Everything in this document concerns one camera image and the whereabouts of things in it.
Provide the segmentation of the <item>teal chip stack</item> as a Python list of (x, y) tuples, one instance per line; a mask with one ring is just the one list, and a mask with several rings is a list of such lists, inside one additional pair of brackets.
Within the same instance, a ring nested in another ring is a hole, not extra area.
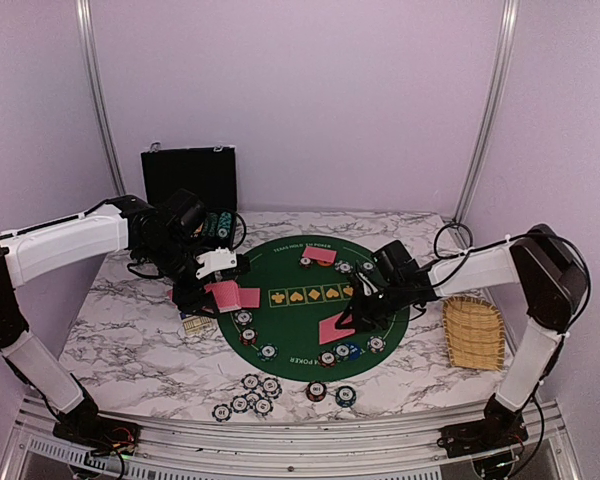
[(336, 390), (335, 401), (336, 404), (342, 408), (349, 408), (356, 402), (357, 394), (351, 386), (341, 386)]

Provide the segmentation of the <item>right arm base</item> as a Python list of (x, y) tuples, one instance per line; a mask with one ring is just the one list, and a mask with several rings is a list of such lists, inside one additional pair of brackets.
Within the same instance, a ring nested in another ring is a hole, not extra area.
[(437, 446), (446, 451), (448, 458), (488, 452), (523, 443), (529, 438), (526, 426), (520, 422), (500, 433), (487, 433), (484, 420), (445, 426), (439, 432)]

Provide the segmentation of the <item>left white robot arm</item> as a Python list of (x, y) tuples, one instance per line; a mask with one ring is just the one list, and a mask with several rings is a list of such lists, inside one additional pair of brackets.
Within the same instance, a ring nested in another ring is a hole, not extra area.
[(225, 249), (196, 251), (193, 235), (204, 220), (198, 197), (180, 190), (161, 207), (125, 195), (83, 213), (0, 234), (0, 355), (58, 410), (60, 422), (82, 443), (99, 444), (106, 423), (95, 401), (31, 331), (16, 288), (61, 267), (128, 250), (171, 279), (174, 301), (189, 309), (204, 296), (204, 279), (235, 259)]

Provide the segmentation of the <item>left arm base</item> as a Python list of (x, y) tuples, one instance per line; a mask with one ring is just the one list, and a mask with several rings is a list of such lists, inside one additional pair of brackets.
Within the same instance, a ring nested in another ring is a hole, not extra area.
[(140, 426), (133, 422), (98, 416), (93, 422), (78, 426), (68, 420), (53, 427), (57, 438), (90, 447), (96, 455), (132, 454), (137, 446)]

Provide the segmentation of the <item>blue small blind button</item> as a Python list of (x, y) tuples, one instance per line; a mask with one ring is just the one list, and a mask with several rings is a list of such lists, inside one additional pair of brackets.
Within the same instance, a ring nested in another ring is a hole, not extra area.
[(346, 342), (343, 346), (343, 351), (345, 352), (344, 357), (347, 361), (356, 360), (362, 354), (360, 346), (353, 342)]

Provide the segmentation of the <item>red playing card deck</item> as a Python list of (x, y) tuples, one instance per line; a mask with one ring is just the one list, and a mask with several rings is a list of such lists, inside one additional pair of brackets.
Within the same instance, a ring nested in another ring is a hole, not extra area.
[(208, 284), (205, 290), (212, 294), (220, 313), (233, 312), (242, 308), (239, 285), (233, 280)]

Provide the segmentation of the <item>brown chip stack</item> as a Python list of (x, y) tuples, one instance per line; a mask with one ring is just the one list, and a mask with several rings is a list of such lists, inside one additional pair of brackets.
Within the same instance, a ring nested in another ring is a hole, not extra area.
[(311, 402), (321, 402), (327, 396), (327, 387), (323, 382), (310, 382), (305, 389), (306, 397)]

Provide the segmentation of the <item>blue chips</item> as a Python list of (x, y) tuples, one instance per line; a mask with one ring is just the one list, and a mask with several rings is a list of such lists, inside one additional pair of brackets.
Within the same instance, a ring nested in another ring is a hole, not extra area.
[(233, 321), (236, 325), (244, 327), (253, 322), (253, 314), (249, 310), (238, 310), (232, 314)]
[(372, 336), (367, 341), (367, 348), (371, 353), (382, 353), (386, 348), (386, 342), (382, 337)]
[(334, 265), (334, 269), (338, 273), (348, 275), (353, 271), (353, 266), (349, 262), (341, 261)]

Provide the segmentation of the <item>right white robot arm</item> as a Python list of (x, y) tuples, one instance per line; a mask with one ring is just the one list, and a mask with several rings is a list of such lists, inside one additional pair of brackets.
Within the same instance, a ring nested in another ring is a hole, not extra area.
[(414, 305), (456, 294), (516, 284), (527, 305), (528, 322), (503, 382), (488, 401), (475, 430), (486, 448), (495, 448), (514, 431), (514, 419), (557, 361), (570, 328), (584, 313), (592, 293), (589, 268), (578, 248), (548, 225), (508, 236), (483, 247), (419, 265), (399, 241), (372, 255), (382, 281), (361, 268), (348, 279), (353, 295), (336, 321), (338, 328), (370, 332)]

